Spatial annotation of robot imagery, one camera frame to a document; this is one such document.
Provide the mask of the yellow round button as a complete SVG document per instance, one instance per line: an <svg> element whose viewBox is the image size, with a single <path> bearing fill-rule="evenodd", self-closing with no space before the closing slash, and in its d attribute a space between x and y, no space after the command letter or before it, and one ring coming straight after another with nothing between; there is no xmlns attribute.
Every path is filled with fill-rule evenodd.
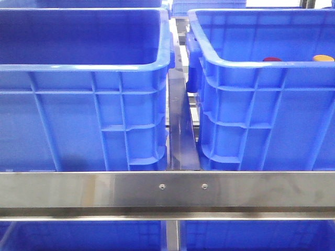
<svg viewBox="0 0 335 251"><path fill-rule="evenodd" d="M313 61L315 62L334 62L335 59L332 56L325 54L317 54L313 56Z"/></svg>

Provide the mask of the blue plastic crate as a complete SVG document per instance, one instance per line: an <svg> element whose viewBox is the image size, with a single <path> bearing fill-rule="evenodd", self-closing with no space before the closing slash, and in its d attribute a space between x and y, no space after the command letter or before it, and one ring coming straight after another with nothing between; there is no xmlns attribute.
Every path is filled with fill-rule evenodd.
<svg viewBox="0 0 335 251"><path fill-rule="evenodd" d="M333 9L193 9L188 89L205 170L334 170ZM281 62L263 62L269 56Z"/></svg>
<svg viewBox="0 0 335 251"><path fill-rule="evenodd" d="M166 169L161 8L1 9L1 171Z"/></svg>

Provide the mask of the far blue crate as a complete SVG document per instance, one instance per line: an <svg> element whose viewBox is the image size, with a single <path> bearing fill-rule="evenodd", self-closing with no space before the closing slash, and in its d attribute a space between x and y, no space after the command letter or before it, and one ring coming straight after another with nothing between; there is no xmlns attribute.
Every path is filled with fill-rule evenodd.
<svg viewBox="0 0 335 251"><path fill-rule="evenodd" d="M245 8L246 0L184 0L173 1L172 16L186 17L187 12L191 9L206 8Z"/></svg>

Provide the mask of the red round button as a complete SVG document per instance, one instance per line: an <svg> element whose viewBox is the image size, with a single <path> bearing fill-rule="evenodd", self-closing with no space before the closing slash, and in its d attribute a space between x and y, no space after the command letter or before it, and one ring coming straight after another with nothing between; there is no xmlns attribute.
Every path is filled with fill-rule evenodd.
<svg viewBox="0 0 335 251"><path fill-rule="evenodd" d="M263 62L281 62L281 61L282 59L273 56L269 56L263 59Z"/></svg>

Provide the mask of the lower left blue crate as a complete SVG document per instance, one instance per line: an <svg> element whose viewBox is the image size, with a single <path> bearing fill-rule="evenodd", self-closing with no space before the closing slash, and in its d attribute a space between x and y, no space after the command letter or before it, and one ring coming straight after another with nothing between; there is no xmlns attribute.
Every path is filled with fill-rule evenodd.
<svg viewBox="0 0 335 251"><path fill-rule="evenodd" d="M160 221L14 222L1 250L166 250Z"/></svg>

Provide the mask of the blue plastic crate right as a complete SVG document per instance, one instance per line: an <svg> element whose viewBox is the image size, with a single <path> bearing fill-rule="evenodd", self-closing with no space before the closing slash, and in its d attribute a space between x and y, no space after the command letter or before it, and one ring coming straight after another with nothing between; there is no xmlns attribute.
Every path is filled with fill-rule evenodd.
<svg viewBox="0 0 335 251"><path fill-rule="evenodd" d="M334 170L333 9L193 9L188 89L205 170ZM281 62L263 62L269 56Z"/></svg>

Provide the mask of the blue plastic crate left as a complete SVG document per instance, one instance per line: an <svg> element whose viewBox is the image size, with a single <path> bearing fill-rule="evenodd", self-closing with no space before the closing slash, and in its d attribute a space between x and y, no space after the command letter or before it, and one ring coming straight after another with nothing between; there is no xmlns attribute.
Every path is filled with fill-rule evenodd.
<svg viewBox="0 0 335 251"><path fill-rule="evenodd" d="M161 8L1 9L1 171L166 169Z"/></svg>

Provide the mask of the blue crate behind left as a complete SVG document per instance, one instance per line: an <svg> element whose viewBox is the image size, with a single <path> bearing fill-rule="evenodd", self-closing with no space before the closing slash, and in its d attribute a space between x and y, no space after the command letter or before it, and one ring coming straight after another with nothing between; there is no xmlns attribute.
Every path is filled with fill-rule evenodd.
<svg viewBox="0 0 335 251"><path fill-rule="evenodd" d="M169 1L62 0L36 1L40 8L169 8Z"/></svg>

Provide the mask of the metal shelf rack frame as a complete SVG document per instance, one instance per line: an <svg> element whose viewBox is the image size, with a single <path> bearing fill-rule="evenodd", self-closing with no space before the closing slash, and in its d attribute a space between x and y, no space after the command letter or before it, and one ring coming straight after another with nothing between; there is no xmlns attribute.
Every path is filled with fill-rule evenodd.
<svg viewBox="0 0 335 251"><path fill-rule="evenodd" d="M1 173L2 221L163 220L181 250L183 220L332 220L334 172L206 172L185 90L187 18L173 18L168 166L163 172Z"/></svg>

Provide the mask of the lower right blue crate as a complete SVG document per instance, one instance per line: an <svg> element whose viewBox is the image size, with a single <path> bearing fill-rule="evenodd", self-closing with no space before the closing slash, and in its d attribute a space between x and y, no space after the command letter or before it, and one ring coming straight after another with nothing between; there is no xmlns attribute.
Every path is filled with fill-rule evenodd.
<svg viewBox="0 0 335 251"><path fill-rule="evenodd" d="M334 222L185 221L185 250L334 250Z"/></svg>

